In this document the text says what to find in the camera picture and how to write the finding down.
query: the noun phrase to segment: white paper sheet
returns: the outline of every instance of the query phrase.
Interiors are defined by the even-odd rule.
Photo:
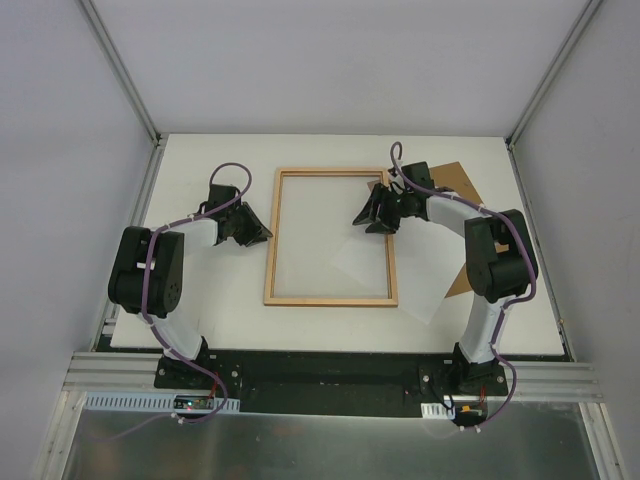
[[[429,324],[464,264],[464,240],[441,225],[403,219],[394,242],[398,308]],[[380,280],[374,274],[376,265],[371,263],[368,250],[366,242],[349,240],[331,263],[363,285],[375,288]]]

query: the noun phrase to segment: metal sheet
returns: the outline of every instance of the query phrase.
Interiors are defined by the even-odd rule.
[[[107,437],[148,414],[85,411]],[[64,478],[598,478],[579,407],[513,404],[480,434],[444,421],[225,415],[197,426],[160,419],[114,442],[76,438]]]

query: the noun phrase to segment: brown cardboard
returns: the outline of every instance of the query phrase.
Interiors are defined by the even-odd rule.
[[[481,204],[482,199],[475,187],[469,180],[467,172],[464,171],[460,162],[447,163],[446,165],[439,165],[437,167],[431,167],[431,178],[434,180],[436,187],[449,187],[453,189],[458,195],[467,200],[471,200],[473,203]],[[367,185],[369,189],[373,188],[373,185],[378,183],[377,181],[369,182]],[[454,295],[460,295],[471,291],[471,285],[469,285],[469,279],[467,278],[466,265],[462,266],[460,273],[453,281],[451,288],[447,292],[445,298],[453,297]]]

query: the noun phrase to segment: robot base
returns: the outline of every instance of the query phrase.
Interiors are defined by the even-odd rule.
[[[436,385],[444,395],[478,396],[482,388],[487,395],[506,396],[508,393],[504,368],[497,360],[469,363],[456,343],[453,361],[448,368],[436,373]]]
[[[209,357],[209,346],[202,338],[202,346],[193,363],[213,371],[213,361]],[[153,382],[156,388],[210,390],[213,387],[213,379],[204,373],[194,370],[189,365],[163,355],[156,367],[156,378]]]

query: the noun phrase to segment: gray wall panel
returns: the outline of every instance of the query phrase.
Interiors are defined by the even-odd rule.
[[[568,333],[640,477],[640,3],[605,2],[516,162]]]
[[[0,5],[0,477],[28,478],[151,153],[77,6]]]
[[[97,0],[161,131],[504,136],[585,0]]]

